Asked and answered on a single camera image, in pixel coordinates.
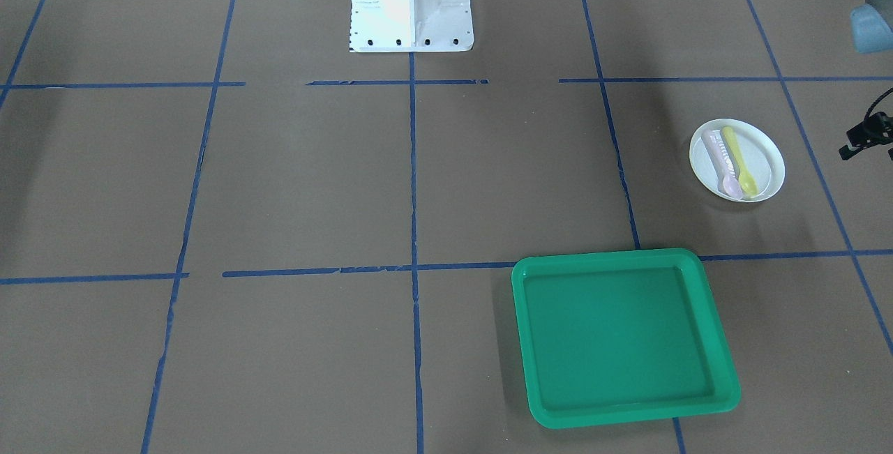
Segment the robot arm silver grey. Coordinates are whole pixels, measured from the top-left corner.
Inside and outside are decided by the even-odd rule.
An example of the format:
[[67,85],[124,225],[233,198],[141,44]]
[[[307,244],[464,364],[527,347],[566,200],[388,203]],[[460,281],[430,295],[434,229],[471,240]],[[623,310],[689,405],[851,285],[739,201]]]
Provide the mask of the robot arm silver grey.
[[892,48],[892,0],[864,0],[850,13],[855,50],[860,54]]

